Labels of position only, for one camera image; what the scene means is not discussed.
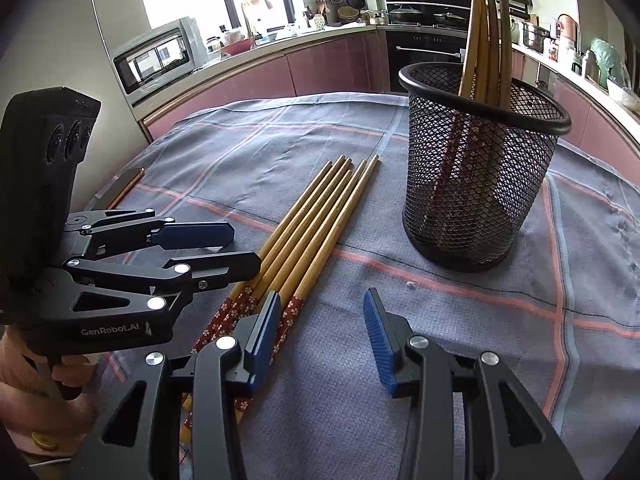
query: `bowl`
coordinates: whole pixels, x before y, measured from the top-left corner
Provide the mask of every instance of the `bowl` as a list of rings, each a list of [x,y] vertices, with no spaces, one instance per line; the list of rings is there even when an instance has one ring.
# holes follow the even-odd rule
[[[340,21],[345,23],[355,22],[360,16],[360,11],[353,7],[339,7],[338,17]]]
[[[222,54],[227,54],[228,56],[236,56],[237,54],[248,52],[252,49],[254,44],[255,38],[246,38],[246,40],[240,40],[230,45],[225,45],[220,49],[220,52],[222,52]]]
[[[640,112],[640,98],[629,89],[620,88],[611,79],[607,79],[609,97],[632,112]]]

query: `countertop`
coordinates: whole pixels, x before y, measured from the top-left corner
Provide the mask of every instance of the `countertop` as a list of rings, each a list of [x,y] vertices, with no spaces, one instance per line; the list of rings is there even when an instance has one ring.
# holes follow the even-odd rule
[[[415,25],[364,25],[364,24],[349,24],[341,27],[325,27],[323,30],[315,32],[308,32],[300,36],[293,36],[292,38],[285,38],[283,40],[271,41],[270,43],[263,44],[243,54],[237,54],[236,56],[225,57],[211,61],[201,68],[195,70],[187,76],[184,76],[177,81],[174,81],[170,85],[162,88],[155,94],[152,94],[147,99],[135,104],[133,106],[133,115],[137,121],[149,116],[155,110],[163,105],[171,102],[173,99],[184,94],[197,85],[213,79],[225,72],[229,72],[235,68],[238,68],[244,64],[249,64],[255,60],[272,56],[284,50],[304,45],[305,43],[314,43],[317,41],[327,40],[329,38],[336,38],[345,34],[354,34],[359,32],[367,32],[376,30],[389,30],[396,32],[428,32],[430,34],[442,34],[444,36],[456,36],[459,38],[466,38],[466,33],[459,30],[447,30],[434,27],[416,27]]]
[[[540,64],[548,67],[548,69],[561,75],[563,78],[570,81],[573,85],[577,86],[582,92],[596,101],[602,108],[604,108],[609,114],[612,115],[624,128],[631,134],[631,136],[640,144],[640,118],[627,110],[625,107],[615,102],[609,94],[605,92],[600,86],[596,86],[587,81],[583,77],[577,75],[566,67],[552,61],[548,57],[542,56],[526,46],[522,46],[514,43],[513,49],[523,53],[525,56],[539,62]]]
[[[154,111],[158,110],[158,108],[171,102],[173,99],[184,94],[190,89],[195,88],[199,84],[210,79],[214,79],[217,76],[236,69],[244,64],[250,64],[261,57],[272,56],[284,50],[302,46],[305,43],[315,43],[329,38],[343,36],[345,34],[373,31],[378,28],[389,31],[428,32],[431,34],[444,34],[449,36],[466,36],[464,32],[456,30],[445,30],[433,27],[415,27],[413,25],[364,25],[352,23],[336,28],[325,27],[324,30],[309,32],[279,41],[272,41],[245,52],[244,54],[211,61],[197,69],[195,72],[175,81],[171,85],[151,95],[146,100],[136,104],[133,107],[134,117],[136,120],[142,120]],[[640,144],[640,118],[626,108],[617,104],[613,99],[611,99],[611,97],[609,97],[608,93],[603,91],[600,87],[593,85],[586,79],[581,78],[571,70],[562,67],[555,61],[542,56],[542,54],[539,54],[536,51],[515,43],[513,44],[513,48],[514,50],[523,53],[525,56],[543,64],[553,72],[561,75],[574,86],[578,87],[582,92],[590,96],[591,99],[600,104],[610,115],[612,115],[612,117],[615,118],[631,134],[636,142]]]

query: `microwave oven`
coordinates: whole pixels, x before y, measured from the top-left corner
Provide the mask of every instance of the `microwave oven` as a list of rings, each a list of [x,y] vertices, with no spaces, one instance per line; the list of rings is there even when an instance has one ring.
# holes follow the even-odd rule
[[[118,78],[131,105],[208,60],[198,24],[188,16],[134,38],[113,56]]]

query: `oven door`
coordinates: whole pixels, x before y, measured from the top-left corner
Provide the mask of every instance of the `oven door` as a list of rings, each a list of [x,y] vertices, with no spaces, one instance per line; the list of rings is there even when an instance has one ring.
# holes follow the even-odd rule
[[[466,39],[428,32],[388,32],[386,46],[389,56],[390,90],[406,94],[407,91],[398,78],[400,69],[413,63],[430,61],[462,63]]]

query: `wire mesh container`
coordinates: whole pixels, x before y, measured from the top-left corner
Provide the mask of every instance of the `wire mesh container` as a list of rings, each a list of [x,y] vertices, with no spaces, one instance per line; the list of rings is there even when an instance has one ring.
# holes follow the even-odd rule
[[[458,96],[462,65],[400,71],[409,91],[402,223],[421,254],[453,270],[486,270],[508,254],[571,117],[514,79],[510,110]]]

